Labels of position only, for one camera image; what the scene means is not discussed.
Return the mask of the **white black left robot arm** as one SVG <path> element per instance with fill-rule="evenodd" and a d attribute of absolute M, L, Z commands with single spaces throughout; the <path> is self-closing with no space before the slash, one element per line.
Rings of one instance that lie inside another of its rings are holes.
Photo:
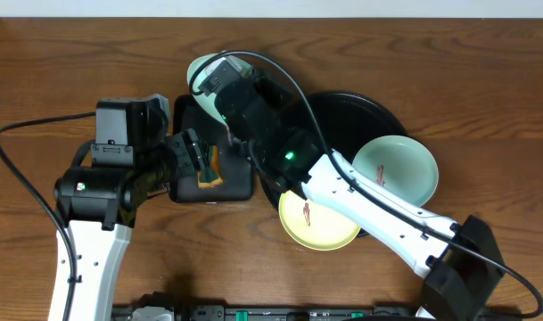
<path fill-rule="evenodd" d="M 145 152 L 129 145 L 91 147 L 103 152 L 106 162 L 86 167 L 75 159 L 54 188 L 65 236 L 58 242 L 51 320 L 110 319 L 137 208 L 150 192 L 211 163 L 210 146 L 192 129 Z"/>

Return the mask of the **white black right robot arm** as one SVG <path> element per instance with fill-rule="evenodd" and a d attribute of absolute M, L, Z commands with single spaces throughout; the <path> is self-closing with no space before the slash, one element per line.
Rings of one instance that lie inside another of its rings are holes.
<path fill-rule="evenodd" d="M 326 146 L 318 130 L 283 123 L 275 81 L 217 78 L 215 107 L 268 185 L 335 210 L 397 253 L 423 278 L 422 309 L 437 320 L 475 320 L 505 275 L 490 227 L 425 211 L 383 189 Z"/>

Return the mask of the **orange green sponge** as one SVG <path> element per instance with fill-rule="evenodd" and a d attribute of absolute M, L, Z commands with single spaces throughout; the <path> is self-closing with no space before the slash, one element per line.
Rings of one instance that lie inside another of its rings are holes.
<path fill-rule="evenodd" d="M 208 156 L 210 164 L 207 168 L 198 173 L 198 186 L 207 189 L 221 185 L 224 180 L 218 164 L 218 148 L 216 145 L 209 147 Z"/>

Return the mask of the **light green plate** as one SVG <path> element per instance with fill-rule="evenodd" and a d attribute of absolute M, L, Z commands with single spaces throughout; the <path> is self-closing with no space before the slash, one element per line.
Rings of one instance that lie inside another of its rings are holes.
<path fill-rule="evenodd" d="M 215 53 L 194 60 L 187 71 L 187 83 L 192 86 L 193 98 L 213 119 L 227 126 L 224 117 L 216 108 L 218 93 L 243 75 L 241 61 L 233 56 L 220 57 L 203 67 Z"/>
<path fill-rule="evenodd" d="M 439 183 L 433 155 L 423 144 L 406 136 L 381 136 L 368 142 L 357 152 L 352 166 L 418 207 L 433 197 Z"/>

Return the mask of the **light green plate top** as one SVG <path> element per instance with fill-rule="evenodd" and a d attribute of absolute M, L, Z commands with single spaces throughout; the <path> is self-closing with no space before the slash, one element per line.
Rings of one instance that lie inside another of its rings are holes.
<path fill-rule="evenodd" d="M 241 61 L 233 56 L 220 57 L 203 67 L 215 53 L 194 60 L 187 71 L 187 83 L 192 86 L 193 98 L 213 119 L 227 126 L 224 117 L 216 108 L 218 93 L 243 75 Z"/>

